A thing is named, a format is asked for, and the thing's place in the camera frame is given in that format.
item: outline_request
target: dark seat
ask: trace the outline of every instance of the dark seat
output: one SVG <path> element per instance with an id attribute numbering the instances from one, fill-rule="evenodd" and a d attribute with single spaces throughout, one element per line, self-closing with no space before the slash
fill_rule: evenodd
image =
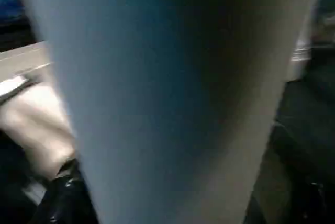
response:
<path id="1" fill-rule="evenodd" d="M 271 143 L 295 172 L 335 184 L 335 53 L 286 85 Z"/>

